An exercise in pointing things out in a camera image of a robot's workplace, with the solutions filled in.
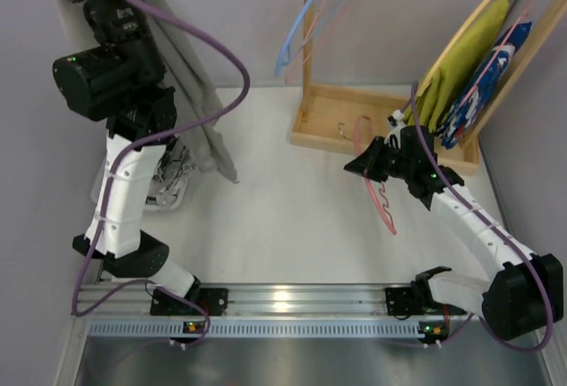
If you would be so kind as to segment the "pink trouser hanger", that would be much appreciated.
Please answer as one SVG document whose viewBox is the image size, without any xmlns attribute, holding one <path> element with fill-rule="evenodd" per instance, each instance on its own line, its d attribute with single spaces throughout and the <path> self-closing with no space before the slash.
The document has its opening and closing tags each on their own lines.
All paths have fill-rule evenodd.
<svg viewBox="0 0 567 386">
<path fill-rule="evenodd" d="M 344 122 L 338 123 L 338 132 L 340 135 L 347 141 L 353 143 L 355 154 L 360 156 L 362 154 L 362 142 L 361 142 L 361 123 L 365 122 L 367 124 L 367 132 L 370 137 L 374 137 L 373 127 L 372 127 L 372 120 L 369 116 L 361 115 L 359 116 L 356 121 L 354 122 L 353 126 L 353 138 L 347 137 L 343 131 L 343 127 L 345 126 Z M 364 177 L 364 183 L 368 189 L 369 195 L 374 206 L 377 209 L 378 215 L 387 229 L 390 231 L 392 235 L 397 235 L 397 229 L 394 224 L 393 216 L 390 212 L 390 205 L 389 200 L 386 195 L 386 188 L 385 183 L 380 182 L 378 190 L 375 190 L 375 187 L 372 185 L 371 181 Z"/>
</svg>

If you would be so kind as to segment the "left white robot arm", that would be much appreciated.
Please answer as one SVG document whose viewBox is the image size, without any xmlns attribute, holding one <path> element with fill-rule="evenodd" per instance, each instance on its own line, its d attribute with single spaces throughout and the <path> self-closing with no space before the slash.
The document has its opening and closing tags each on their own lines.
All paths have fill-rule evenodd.
<svg viewBox="0 0 567 386">
<path fill-rule="evenodd" d="M 147 279 L 189 301 L 197 277 L 169 258 L 166 244 L 141 229 L 154 171 L 175 142 L 175 90 L 146 16 L 126 0 L 84 0 L 92 49 L 53 62 L 54 81 L 69 109 L 106 123 L 106 160 L 97 208 L 73 247 L 101 259 L 121 279 Z"/>
</svg>

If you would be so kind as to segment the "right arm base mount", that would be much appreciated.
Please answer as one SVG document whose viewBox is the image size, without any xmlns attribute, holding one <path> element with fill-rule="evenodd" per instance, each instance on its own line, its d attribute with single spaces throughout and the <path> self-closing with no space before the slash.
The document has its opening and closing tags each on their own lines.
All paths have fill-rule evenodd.
<svg viewBox="0 0 567 386">
<path fill-rule="evenodd" d="M 464 315 L 465 311 L 451 305 L 423 303 L 409 286 L 384 289 L 389 316 L 408 318 L 416 315 Z"/>
</svg>

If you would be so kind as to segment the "grey trousers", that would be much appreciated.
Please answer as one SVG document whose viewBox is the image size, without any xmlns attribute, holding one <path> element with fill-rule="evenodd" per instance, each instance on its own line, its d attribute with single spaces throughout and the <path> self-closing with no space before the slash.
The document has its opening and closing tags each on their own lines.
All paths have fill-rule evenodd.
<svg viewBox="0 0 567 386">
<path fill-rule="evenodd" d="M 82 13 L 82 3 L 56 2 L 63 30 L 72 45 L 77 50 L 96 47 L 94 34 Z M 177 124 L 181 126 L 219 112 L 222 103 L 216 87 L 187 35 L 162 20 L 149 18 L 148 23 L 167 69 L 165 84 L 175 89 Z M 180 138 L 201 171 L 217 171 L 227 180 L 237 181 L 232 157 L 213 122 L 185 131 Z"/>
</svg>

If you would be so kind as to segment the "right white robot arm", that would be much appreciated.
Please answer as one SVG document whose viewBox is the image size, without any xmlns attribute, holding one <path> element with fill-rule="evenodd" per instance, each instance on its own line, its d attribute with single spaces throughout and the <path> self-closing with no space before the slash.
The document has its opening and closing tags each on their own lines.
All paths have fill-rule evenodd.
<svg viewBox="0 0 567 386">
<path fill-rule="evenodd" d="M 449 226 L 485 272 L 484 278 L 438 266 L 411 283 L 425 310 L 449 305 L 479 316 L 502 341 L 563 319 L 563 266 L 518 242 L 474 202 L 463 178 L 442 166 L 426 127 L 403 127 L 393 143 L 377 136 L 345 171 L 373 182 L 400 179 L 409 194 Z"/>
</svg>

